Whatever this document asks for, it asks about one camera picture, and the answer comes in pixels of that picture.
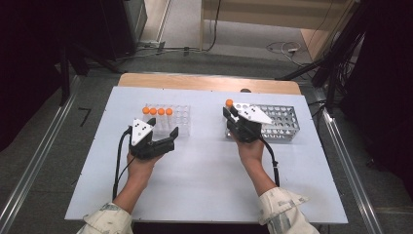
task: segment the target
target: white board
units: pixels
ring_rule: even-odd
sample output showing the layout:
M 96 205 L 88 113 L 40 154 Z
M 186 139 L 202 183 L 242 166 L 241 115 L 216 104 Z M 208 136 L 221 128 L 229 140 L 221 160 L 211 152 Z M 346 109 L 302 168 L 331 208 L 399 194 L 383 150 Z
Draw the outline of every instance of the white board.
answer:
M 111 201 L 122 133 L 133 118 L 141 116 L 145 103 L 161 103 L 191 105 L 191 135 L 178 137 L 175 150 L 158 161 L 133 219 L 256 223 L 258 197 L 240 162 L 237 145 L 224 134 L 222 106 L 227 98 L 294 106 L 300 132 L 292 141 L 271 143 L 279 161 L 281 186 L 310 197 L 300 206 L 310 222 L 347 223 L 304 97 L 126 87 L 112 91 L 65 218 L 82 219 Z M 123 144 L 121 169 L 126 165 L 128 141 Z M 266 150 L 263 165 L 273 177 Z M 121 179 L 119 191 L 126 177 Z

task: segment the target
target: patterned sleeve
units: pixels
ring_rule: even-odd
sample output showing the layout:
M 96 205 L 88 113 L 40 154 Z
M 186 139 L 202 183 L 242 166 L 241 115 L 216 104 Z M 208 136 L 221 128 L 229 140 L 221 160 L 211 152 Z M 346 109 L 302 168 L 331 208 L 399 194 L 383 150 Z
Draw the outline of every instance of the patterned sleeve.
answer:
M 104 205 L 99 211 L 84 216 L 86 224 L 77 234 L 132 234 L 131 215 L 113 203 Z
M 319 233 L 298 209 L 309 199 L 276 187 L 260 196 L 261 217 L 259 223 L 267 224 L 271 234 Z

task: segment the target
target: white sleeve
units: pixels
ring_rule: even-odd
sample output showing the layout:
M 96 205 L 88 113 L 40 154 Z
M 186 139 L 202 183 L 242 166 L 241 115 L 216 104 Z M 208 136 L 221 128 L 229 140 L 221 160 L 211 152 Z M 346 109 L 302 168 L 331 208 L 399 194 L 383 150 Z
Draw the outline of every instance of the white sleeve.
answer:
M 271 234 L 319 233 L 298 209 L 298 205 L 309 199 L 276 187 L 260 197 L 261 217 L 259 223 L 267 224 Z
M 86 224 L 77 234 L 132 234 L 131 215 L 113 203 L 83 217 Z

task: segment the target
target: table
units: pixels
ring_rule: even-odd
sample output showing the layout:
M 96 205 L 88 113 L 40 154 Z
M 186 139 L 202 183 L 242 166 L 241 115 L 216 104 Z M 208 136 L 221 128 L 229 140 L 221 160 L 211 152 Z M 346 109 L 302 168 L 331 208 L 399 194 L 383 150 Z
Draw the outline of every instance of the table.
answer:
M 219 20 L 301 28 L 310 56 L 316 60 L 329 48 L 357 6 L 356 0 L 225 0 Z M 215 20 L 217 7 L 218 0 L 202 1 L 200 48 L 204 20 Z
M 240 88 L 262 93 L 239 93 Z M 284 92 L 284 95 L 264 93 L 270 93 L 271 89 Z M 293 82 L 176 74 L 123 75 L 108 100 L 65 218 L 81 219 L 84 214 L 92 213 L 110 201 L 120 135 L 131 123 L 133 115 L 139 115 L 142 104 L 173 101 L 175 104 L 191 104 L 191 136 L 177 138 L 175 150 L 157 163 L 149 185 L 132 213 L 133 219 L 256 223 L 258 198 L 239 160 L 235 143 L 224 136 L 221 101 L 233 98 L 239 102 L 253 100 L 294 105 L 300 132 L 293 141 L 271 143 L 280 162 L 281 184 L 312 198 L 301 206 L 310 222 L 346 223 L 308 106 L 299 94 L 298 86 Z M 123 155 L 127 153 L 127 146 L 124 142 Z M 263 164 L 266 172 L 272 175 L 271 157 L 267 154 Z M 123 187 L 125 181 L 123 177 L 119 187 Z

